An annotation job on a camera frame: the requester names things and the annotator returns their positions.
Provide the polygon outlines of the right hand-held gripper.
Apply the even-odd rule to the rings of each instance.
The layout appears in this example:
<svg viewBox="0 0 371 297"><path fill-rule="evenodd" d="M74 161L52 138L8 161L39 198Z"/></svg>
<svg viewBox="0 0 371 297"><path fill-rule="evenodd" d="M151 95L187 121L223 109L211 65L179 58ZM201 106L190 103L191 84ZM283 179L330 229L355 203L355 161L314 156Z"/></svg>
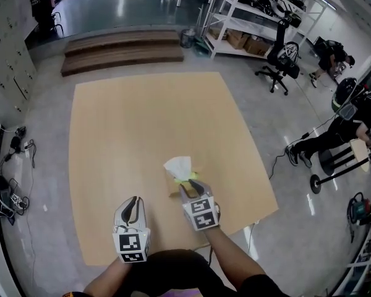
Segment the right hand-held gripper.
<svg viewBox="0 0 371 297"><path fill-rule="evenodd" d="M188 180L192 190L187 192L179 185L184 214L195 231L202 231L219 225L220 208L212 196L211 187L197 179Z"/></svg>

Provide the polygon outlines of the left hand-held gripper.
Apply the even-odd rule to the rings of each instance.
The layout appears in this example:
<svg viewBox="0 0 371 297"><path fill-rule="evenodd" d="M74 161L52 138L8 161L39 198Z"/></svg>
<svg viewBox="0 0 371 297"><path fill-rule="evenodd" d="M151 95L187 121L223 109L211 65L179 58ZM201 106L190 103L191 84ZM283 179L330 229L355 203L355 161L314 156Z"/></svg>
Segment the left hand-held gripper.
<svg viewBox="0 0 371 297"><path fill-rule="evenodd" d="M135 217L131 218L133 209L136 209ZM151 231L146 227L145 206L141 197L132 196L117 208L114 213L113 240L121 262L133 264L147 261Z"/></svg>

